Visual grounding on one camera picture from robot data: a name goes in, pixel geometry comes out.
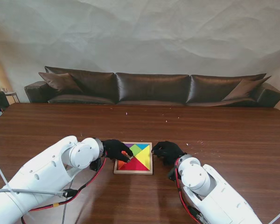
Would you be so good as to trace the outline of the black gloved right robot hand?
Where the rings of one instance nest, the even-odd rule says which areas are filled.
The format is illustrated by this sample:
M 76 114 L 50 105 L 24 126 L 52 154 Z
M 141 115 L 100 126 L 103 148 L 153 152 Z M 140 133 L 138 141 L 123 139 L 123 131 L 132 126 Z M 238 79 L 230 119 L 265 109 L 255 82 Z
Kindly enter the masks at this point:
M 186 155 L 180 147 L 171 141 L 160 141 L 151 150 L 152 154 L 158 158 L 162 158 L 165 166 L 173 166 L 175 161 Z

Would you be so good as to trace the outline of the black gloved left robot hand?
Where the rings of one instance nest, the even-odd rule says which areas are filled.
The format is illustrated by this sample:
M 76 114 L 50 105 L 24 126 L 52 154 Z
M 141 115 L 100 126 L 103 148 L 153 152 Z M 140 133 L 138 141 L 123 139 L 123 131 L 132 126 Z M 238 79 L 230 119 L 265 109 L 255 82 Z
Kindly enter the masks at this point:
M 102 141 L 104 152 L 107 153 L 107 157 L 110 159 L 116 159 L 125 163 L 130 161 L 133 157 L 133 152 L 123 142 L 115 139 Z

